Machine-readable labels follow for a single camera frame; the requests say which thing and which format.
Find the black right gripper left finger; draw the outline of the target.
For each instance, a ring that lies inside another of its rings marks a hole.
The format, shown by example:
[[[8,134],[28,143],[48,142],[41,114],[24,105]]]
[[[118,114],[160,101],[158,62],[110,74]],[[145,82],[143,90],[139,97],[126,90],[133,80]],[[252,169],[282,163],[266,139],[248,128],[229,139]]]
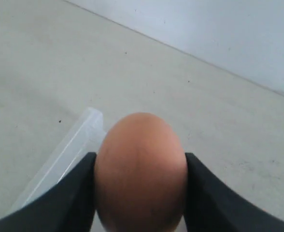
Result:
[[[81,161],[45,194],[0,219],[0,232],[88,232],[94,213],[96,153]]]

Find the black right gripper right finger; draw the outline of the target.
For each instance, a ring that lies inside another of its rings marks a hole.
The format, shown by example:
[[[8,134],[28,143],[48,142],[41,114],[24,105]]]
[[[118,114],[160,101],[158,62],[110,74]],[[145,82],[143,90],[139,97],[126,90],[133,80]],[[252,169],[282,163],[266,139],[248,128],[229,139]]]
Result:
[[[186,153],[184,218],[189,232],[284,232],[284,221],[253,205]]]

